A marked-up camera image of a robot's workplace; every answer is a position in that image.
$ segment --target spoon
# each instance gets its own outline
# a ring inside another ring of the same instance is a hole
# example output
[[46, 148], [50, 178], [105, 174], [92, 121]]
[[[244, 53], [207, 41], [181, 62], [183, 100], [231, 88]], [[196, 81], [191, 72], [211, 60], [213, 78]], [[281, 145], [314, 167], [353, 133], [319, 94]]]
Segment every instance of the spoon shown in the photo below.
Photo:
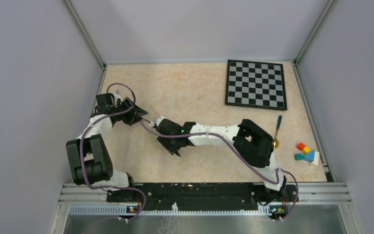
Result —
[[276, 149], [279, 146], [279, 141], [277, 140], [277, 133], [279, 131], [280, 123], [281, 123], [281, 116], [279, 116], [278, 124], [276, 126], [275, 138], [273, 139], [273, 149]]

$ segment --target toy block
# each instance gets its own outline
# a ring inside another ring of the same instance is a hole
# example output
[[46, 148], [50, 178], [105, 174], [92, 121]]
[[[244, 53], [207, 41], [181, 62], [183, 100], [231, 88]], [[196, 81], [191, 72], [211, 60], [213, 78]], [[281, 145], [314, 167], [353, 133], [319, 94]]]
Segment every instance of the toy block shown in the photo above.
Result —
[[302, 160], [303, 158], [304, 158], [303, 154], [295, 154], [295, 160], [296, 161]]
[[299, 145], [296, 146], [298, 150], [303, 150], [303, 148], [306, 147], [302, 142], [299, 143]]
[[303, 160], [307, 162], [315, 161], [315, 151], [310, 151], [307, 154], [305, 154]]
[[315, 159], [313, 159], [313, 164], [315, 165], [319, 165], [319, 157], [320, 157], [320, 154], [319, 152], [317, 151], [314, 151], [315, 152]]
[[305, 146], [301, 151], [302, 151], [302, 153], [305, 155], [305, 154], [307, 154], [308, 152], [311, 152], [311, 149], [310, 149], [309, 147]]

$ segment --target checkerboard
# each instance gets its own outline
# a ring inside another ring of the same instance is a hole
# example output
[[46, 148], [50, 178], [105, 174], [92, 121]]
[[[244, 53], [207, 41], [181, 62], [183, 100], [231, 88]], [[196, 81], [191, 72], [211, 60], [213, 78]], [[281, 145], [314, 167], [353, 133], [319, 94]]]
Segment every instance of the checkerboard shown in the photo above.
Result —
[[228, 60], [225, 104], [287, 110], [283, 65]]

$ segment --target gray floor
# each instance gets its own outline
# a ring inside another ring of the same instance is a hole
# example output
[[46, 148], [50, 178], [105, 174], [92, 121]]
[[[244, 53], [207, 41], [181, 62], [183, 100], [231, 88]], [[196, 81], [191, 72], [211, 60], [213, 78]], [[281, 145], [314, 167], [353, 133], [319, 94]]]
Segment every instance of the gray floor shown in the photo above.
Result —
[[297, 206], [285, 222], [261, 216], [141, 216], [130, 224], [105, 216], [71, 215], [65, 234], [345, 234], [337, 206]]

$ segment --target wooden tabletop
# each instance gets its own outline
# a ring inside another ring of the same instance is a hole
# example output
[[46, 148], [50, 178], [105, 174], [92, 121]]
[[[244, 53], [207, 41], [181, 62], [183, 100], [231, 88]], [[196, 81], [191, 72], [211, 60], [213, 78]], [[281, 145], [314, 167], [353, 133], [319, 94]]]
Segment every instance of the wooden tabletop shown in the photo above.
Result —
[[[298, 181], [326, 181], [321, 163], [309, 165], [295, 161], [295, 146], [303, 142], [317, 150], [306, 110], [301, 99], [290, 62], [283, 64], [287, 111], [227, 106], [224, 104], [226, 62], [182, 64], [110, 65], [102, 92], [114, 82], [130, 86], [136, 104], [149, 114], [147, 119], [164, 116], [180, 125], [194, 121], [203, 125], [229, 126], [242, 119], [254, 121], [273, 135], [279, 115], [283, 116], [275, 149], [279, 166], [292, 172]], [[130, 93], [115, 86], [122, 97]], [[128, 172], [136, 182], [258, 182], [262, 181], [248, 169], [228, 147], [185, 147], [181, 157], [170, 155], [137, 123], [114, 125], [105, 143], [114, 168]]]

